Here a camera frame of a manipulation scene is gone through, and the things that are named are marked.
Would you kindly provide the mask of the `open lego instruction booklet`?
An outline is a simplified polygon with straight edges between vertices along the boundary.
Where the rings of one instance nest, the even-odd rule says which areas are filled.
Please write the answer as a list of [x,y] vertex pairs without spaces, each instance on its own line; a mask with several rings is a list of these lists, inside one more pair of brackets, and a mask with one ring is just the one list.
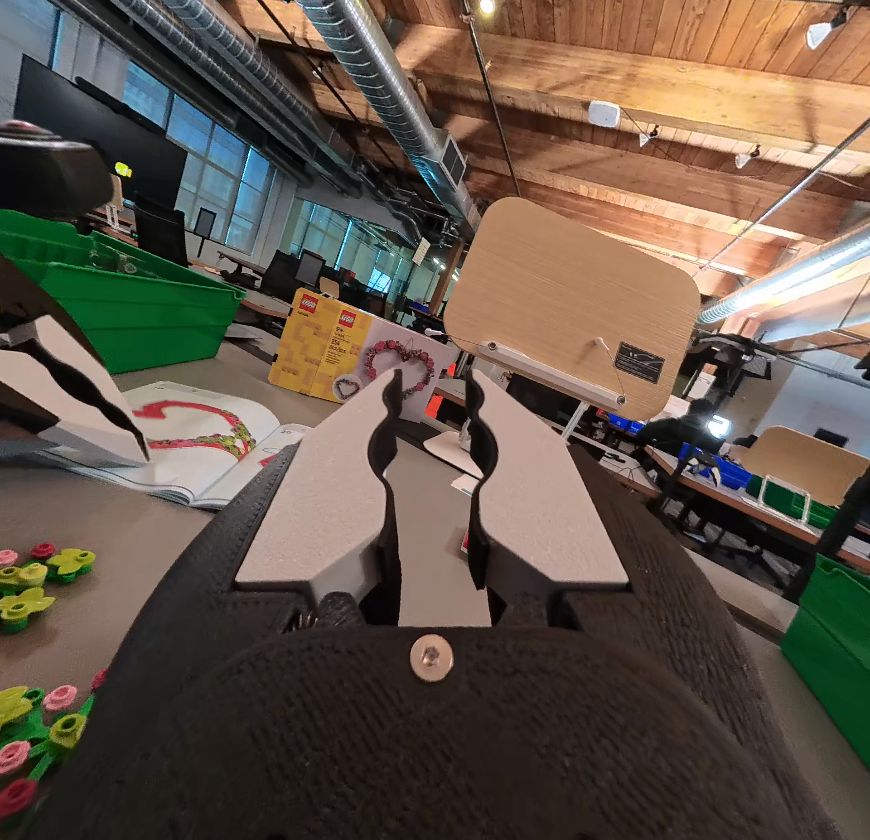
[[309,428],[280,424],[251,400],[157,381],[124,394],[150,448],[141,466],[98,463],[69,449],[51,453],[63,468],[191,508],[224,508]]

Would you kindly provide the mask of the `dark ribbed ventilation duct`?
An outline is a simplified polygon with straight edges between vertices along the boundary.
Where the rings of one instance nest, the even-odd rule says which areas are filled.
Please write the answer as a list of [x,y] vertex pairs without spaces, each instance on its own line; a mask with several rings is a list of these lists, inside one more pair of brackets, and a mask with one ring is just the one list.
[[340,193],[361,198],[354,152],[217,0],[109,0]]

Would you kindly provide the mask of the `large black wall screen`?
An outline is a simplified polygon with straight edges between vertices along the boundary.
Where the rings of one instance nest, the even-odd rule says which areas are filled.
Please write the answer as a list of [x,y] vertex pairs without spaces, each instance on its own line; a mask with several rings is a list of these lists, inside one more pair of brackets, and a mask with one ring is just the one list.
[[187,153],[163,132],[116,111],[27,55],[19,70],[14,116],[92,145],[121,178],[125,199],[143,195],[176,207]]

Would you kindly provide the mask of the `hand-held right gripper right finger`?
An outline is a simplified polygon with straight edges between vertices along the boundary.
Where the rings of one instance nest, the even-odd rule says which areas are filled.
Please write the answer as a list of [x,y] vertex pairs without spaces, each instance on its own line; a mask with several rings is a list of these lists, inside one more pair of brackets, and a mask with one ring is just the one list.
[[629,576],[566,442],[477,369],[465,376],[473,490],[467,561],[477,589],[511,601],[624,591]]

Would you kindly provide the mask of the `lego flower pieces cluster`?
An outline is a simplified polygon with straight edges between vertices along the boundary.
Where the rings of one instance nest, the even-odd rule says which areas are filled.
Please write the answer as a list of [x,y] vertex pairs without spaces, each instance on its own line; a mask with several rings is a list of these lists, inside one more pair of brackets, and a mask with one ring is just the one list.
[[34,816],[45,777],[77,748],[108,669],[94,675],[85,700],[65,684],[47,692],[25,686],[1,693],[1,826],[12,837]]
[[27,552],[1,552],[1,631],[16,635],[55,604],[47,588],[70,585],[91,573],[96,555],[89,550],[38,543]]

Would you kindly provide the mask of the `black office chair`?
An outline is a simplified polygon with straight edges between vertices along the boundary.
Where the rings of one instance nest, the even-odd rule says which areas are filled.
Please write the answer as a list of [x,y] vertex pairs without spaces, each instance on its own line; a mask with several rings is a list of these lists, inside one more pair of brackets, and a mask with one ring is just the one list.
[[142,250],[189,268],[184,213],[142,193],[134,200],[136,239]]

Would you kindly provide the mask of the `bright silver ventilation duct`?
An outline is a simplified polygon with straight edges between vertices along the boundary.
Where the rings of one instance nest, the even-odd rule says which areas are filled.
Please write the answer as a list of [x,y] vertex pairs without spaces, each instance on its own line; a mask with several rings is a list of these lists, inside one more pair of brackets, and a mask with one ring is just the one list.
[[868,257],[868,253],[869,226],[866,224],[819,247],[809,256],[762,276],[718,302],[705,306],[697,317],[697,324],[716,324],[733,314],[770,302],[786,291],[808,282],[814,283],[825,275],[862,261]]

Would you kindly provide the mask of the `green plastic bin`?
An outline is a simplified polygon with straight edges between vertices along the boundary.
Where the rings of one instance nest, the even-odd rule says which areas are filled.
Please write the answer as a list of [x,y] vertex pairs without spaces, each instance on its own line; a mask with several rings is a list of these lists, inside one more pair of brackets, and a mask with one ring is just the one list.
[[869,578],[817,555],[780,650],[869,765]]
[[243,293],[69,223],[1,213],[2,256],[71,316],[112,374],[214,357]]

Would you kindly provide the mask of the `yellow lego set box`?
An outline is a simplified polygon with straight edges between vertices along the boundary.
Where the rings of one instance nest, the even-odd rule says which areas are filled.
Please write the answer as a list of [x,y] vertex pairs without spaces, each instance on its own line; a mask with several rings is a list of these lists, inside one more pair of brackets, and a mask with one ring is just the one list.
[[400,417],[419,422],[456,350],[436,338],[325,294],[298,289],[269,382],[344,403],[394,368],[402,373]]

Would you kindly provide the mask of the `blue storage bins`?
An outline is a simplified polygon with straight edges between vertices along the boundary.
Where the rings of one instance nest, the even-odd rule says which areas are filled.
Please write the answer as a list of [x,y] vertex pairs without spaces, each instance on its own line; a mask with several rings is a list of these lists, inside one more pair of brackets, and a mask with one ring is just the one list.
[[753,478],[752,473],[741,466],[703,452],[691,457],[684,471],[689,475],[707,479],[718,487],[732,490],[747,488]]

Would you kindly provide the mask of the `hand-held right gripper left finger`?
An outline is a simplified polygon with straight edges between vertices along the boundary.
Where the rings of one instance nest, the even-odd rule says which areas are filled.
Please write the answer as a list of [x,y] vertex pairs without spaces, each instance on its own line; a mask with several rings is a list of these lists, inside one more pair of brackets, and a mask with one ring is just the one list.
[[386,370],[299,443],[235,576],[248,591],[288,589],[315,603],[347,593],[399,603],[395,499],[403,400],[399,368]]

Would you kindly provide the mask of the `large silver ventilation duct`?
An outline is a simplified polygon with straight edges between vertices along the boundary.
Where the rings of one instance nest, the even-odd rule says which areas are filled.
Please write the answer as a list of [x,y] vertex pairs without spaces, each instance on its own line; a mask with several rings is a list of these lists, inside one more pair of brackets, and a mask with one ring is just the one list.
[[405,152],[440,204],[472,237],[480,214],[464,183],[466,160],[434,125],[366,0],[294,0]]

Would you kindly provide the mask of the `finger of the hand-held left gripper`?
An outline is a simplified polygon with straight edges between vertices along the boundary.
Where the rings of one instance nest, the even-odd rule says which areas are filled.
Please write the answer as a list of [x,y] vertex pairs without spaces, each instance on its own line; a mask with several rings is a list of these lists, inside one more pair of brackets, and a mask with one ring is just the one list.
[[[81,329],[38,284],[12,261],[2,257],[1,356],[4,348],[35,357],[75,398],[97,406],[122,428],[136,428],[149,454],[148,444],[133,420],[130,407]],[[38,454],[59,448],[67,447],[44,443],[2,419],[1,382],[2,457]]]
[[136,428],[122,428],[97,406],[75,398],[35,357],[2,349],[1,382],[2,419],[42,442],[114,464],[149,460]]

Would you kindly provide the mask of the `black stand pole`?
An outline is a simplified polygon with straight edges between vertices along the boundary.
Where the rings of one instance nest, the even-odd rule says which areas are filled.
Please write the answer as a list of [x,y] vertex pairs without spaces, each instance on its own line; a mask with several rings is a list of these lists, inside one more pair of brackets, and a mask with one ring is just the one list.
[[828,527],[822,532],[815,545],[815,555],[796,573],[784,590],[782,596],[793,604],[806,589],[816,567],[817,556],[834,558],[850,537],[860,516],[869,507],[869,468],[847,490],[844,500]]

